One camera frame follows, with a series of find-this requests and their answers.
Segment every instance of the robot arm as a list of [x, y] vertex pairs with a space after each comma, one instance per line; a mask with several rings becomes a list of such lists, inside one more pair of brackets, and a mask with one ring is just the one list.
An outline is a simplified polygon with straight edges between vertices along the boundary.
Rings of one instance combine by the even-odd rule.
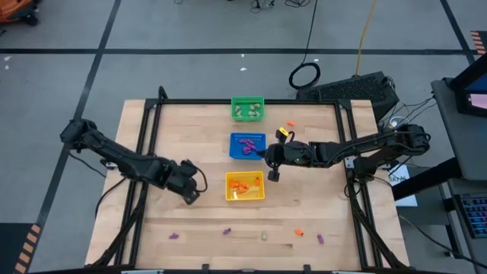
[[198, 168], [189, 160], [176, 161], [156, 155], [138, 155], [117, 144], [97, 130], [94, 122], [87, 119], [71, 120], [61, 133], [61, 141], [68, 148], [90, 149], [108, 161], [115, 163], [122, 176], [130, 180], [150, 183], [161, 189], [181, 195], [186, 204], [192, 204], [199, 197], [193, 176]]
[[429, 149], [429, 134], [421, 126], [403, 125], [398, 129], [365, 136], [342, 144], [335, 142], [303, 142], [294, 140], [293, 132], [284, 129], [276, 131], [278, 143], [259, 151], [266, 164], [272, 168], [269, 180], [279, 181], [281, 164], [299, 167], [329, 168], [341, 160], [361, 153], [379, 150], [369, 157], [356, 157], [353, 160], [355, 176], [366, 178], [375, 174], [377, 167], [399, 156], [422, 155]]

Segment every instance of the yellow basket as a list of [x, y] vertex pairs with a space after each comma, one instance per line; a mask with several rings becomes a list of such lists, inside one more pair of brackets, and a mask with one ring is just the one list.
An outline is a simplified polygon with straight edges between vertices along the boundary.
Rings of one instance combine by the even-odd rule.
[[[248, 183], [249, 189], [245, 193], [238, 193], [232, 183]], [[227, 172], [225, 174], [225, 198], [227, 201], [247, 201], [264, 199], [264, 176], [262, 171]]]

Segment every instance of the wooden table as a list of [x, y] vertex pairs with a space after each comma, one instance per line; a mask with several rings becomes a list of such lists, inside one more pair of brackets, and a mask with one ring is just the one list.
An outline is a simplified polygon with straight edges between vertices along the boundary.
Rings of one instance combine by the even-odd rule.
[[[116, 135], [117, 142], [132, 150], [136, 147], [143, 106], [143, 100], [125, 102]], [[352, 110], [359, 137], [377, 132], [369, 101], [352, 101]], [[333, 106], [266, 105], [266, 116], [259, 123], [236, 123], [230, 113], [230, 105], [226, 104], [163, 105], [155, 153], [177, 162], [190, 159], [205, 172], [208, 191], [193, 205], [186, 205], [176, 194], [149, 187], [136, 267], [201, 269], [203, 263], [209, 263], [211, 269], [300, 270], [310, 264], [313, 270], [359, 270], [352, 212], [343, 194], [343, 164], [330, 169], [281, 166], [278, 183], [266, 180], [264, 200], [228, 202], [224, 194], [225, 172], [269, 171], [264, 161], [228, 157], [231, 132], [264, 132], [267, 144], [272, 144], [277, 142], [275, 131], [292, 120], [296, 122], [292, 130], [299, 141], [339, 142]], [[145, 144], [150, 128], [149, 123]], [[383, 171], [376, 176], [387, 180]], [[108, 171], [104, 191], [120, 178], [118, 171]], [[202, 188], [201, 176], [196, 179]], [[408, 264], [390, 187], [379, 181], [368, 186], [377, 232]], [[87, 263], [94, 262], [119, 231], [127, 189], [128, 183], [121, 185], [101, 204]], [[232, 232], [223, 236], [226, 228]], [[294, 234], [297, 228], [304, 232], [303, 237]], [[261, 240], [262, 231], [267, 232], [267, 241]], [[170, 240], [173, 232], [180, 238]], [[325, 244], [318, 243], [317, 234], [323, 235]], [[369, 249], [365, 231], [364, 239]], [[124, 263], [128, 262], [131, 241], [130, 235]], [[368, 252], [368, 264], [373, 266], [371, 254]]]

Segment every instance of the gray floor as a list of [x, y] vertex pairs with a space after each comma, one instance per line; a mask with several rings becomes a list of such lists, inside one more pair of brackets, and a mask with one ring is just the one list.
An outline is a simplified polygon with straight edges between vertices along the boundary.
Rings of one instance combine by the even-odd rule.
[[[301, 48], [306, 46], [313, 5], [288, 8], [283, 0], [259, 14], [250, 0], [122, 0], [107, 49]], [[448, 0], [469, 46], [471, 30], [484, 30], [483, 0]], [[114, 0], [45, 0], [37, 27], [4, 26], [0, 49], [96, 49]], [[320, 0], [311, 48], [357, 49], [372, 0]], [[382, 0], [365, 49], [461, 49], [439, 0]], [[163, 85], [170, 97], [228, 98], [262, 95], [293, 98], [289, 73], [301, 62], [292, 54], [104, 55], [83, 117], [115, 137], [123, 101], [154, 97]], [[355, 55], [310, 55], [322, 69], [320, 83], [354, 73]], [[34, 222], [61, 151], [59, 133], [73, 117], [94, 55], [0, 54], [0, 222]], [[429, 83], [468, 66], [465, 56], [363, 56], [360, 74], [383, 71], [406, 104], [431, 96]], [[309, 79], [299, 74], [299, 81]], [[419, 116], [433, 137], [429, 153], [413, 163], [432, 166], [453, 152], [433, 107]], [[96, 155], [83, 158], [97, 166]], [[31, 271], [84, 264], [102, 178], [68, 160]], [[443, 228], [426, 229], [447, 242]], [[446, 258], [407, 225], [406, 247], [419, 269], [468, 273], [470, 264]]]

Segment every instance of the green basket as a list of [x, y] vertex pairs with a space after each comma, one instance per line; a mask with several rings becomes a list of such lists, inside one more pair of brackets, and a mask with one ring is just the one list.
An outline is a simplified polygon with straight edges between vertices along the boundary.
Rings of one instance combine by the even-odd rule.
[[[260, 108], [256, 109], [256, 111], [260, 112], [260, 116], [249, 116], [250, 105], [251, 104], [260, 104]], [[237, 116], [235, 113], [235, 107], [239, 106], [242, 110], [242, 116]], [[264, 97], [255, 96], [255, 97], [232, 97], [231, 98], [231, 117], [234, 118], [235, 121], [244, 121], [244, 122], [251, 122], [251, 121], [260, 121], [264, 118]]]

